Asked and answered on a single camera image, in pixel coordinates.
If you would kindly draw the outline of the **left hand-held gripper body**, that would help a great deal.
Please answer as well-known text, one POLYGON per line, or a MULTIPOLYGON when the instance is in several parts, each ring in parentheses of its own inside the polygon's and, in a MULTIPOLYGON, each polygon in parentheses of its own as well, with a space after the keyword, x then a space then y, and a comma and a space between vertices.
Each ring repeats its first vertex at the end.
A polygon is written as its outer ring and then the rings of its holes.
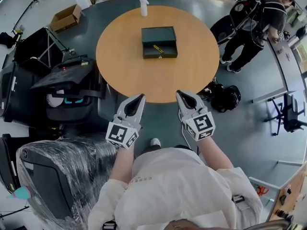
POLYGON ((141 128, 135 118, 116 114, 108 124, 106 140, 116 147, 130 149, 138 139, 141 128))

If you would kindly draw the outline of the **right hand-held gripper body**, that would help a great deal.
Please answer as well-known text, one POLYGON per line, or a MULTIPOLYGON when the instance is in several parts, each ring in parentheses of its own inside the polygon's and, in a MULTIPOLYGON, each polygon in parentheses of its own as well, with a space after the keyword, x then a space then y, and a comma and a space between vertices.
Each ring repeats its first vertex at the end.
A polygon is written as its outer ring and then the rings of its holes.
POLYGON ((214 134, 215 122, 206 106, 199 110, 188 111, 185 115, 181 114, 181 121, 184 129, 195 141, 206 139, 214 134))

